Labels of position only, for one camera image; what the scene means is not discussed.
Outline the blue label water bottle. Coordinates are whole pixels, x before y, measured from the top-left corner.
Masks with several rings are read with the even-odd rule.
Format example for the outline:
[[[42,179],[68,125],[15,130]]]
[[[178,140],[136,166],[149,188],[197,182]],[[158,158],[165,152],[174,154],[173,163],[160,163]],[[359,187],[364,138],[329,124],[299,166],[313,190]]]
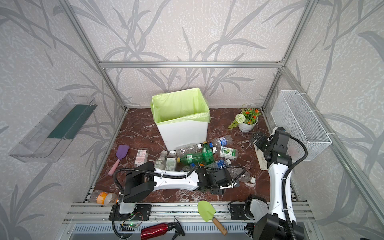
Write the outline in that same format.
[[[231,164],[231,160],[229,159],[220,159],[218,161],[215,161],[209,165],[207,165],[208,168],[216,168],[216,169],[222,169],[224,167],[227,167]]]

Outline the grey label clear bottle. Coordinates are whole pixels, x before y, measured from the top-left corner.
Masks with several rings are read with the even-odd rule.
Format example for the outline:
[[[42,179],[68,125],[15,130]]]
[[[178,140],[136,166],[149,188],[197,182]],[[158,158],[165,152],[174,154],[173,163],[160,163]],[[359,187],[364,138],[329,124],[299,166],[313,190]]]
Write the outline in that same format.
[[[160,156],[155,161],[154,168],[165,170],[167,155],[168,155],[167,151],[161,151]]]

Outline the pink label square bottle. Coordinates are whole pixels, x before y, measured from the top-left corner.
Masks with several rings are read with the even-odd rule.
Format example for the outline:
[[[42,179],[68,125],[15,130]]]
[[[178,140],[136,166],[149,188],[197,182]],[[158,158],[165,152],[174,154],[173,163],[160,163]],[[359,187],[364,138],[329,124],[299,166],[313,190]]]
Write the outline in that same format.
[[[148,161],[149,150],[148,149],[138,149],[137,155],[135,158],[134,167],[141,166]]]

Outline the orange label orange cap bottle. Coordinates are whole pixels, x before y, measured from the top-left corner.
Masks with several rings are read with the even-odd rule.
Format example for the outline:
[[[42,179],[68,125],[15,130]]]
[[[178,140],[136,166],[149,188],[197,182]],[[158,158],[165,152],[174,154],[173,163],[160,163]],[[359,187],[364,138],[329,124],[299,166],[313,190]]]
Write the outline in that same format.
[[[115,193],[108,193],[102,190],[95,190],[91,193],[89,202],[103,205],[103,206],[113,206],[118,202],[119,196]]]

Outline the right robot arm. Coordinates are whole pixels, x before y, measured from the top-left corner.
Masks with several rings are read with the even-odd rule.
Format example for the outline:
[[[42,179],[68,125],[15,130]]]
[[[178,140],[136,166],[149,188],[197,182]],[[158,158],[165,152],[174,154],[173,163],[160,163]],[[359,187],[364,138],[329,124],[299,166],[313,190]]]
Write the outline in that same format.
[[[304,150],[304,155],[296,162],[288,155],[290,140],[297,142]],[[252,136],[251,143],[267,161],[271,187],[270,202],[255,195],[250,195],[245,202],[245,216],[256,222],[249,230],[252,239],[303,240],[305,230],[298,225],[292,206],[291,173],[307,158],[307,148],[283,127],[276,127],[269,137],[258,132]]]

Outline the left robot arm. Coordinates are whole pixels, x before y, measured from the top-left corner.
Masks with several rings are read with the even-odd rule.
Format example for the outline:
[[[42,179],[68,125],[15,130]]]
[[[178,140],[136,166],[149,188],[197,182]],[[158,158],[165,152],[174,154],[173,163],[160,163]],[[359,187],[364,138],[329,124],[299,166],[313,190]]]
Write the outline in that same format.
[[[222,195],[226,189],[234,188],[245,172],[244,167],[232,165],[222,168],[197,165],[188,172],[170,172],[155,168],[152,162],[137,168],[117,169],[113,180],[120,192],[109,221],[133,219],[140,212],[137,203],[154,191],[181,189]]]

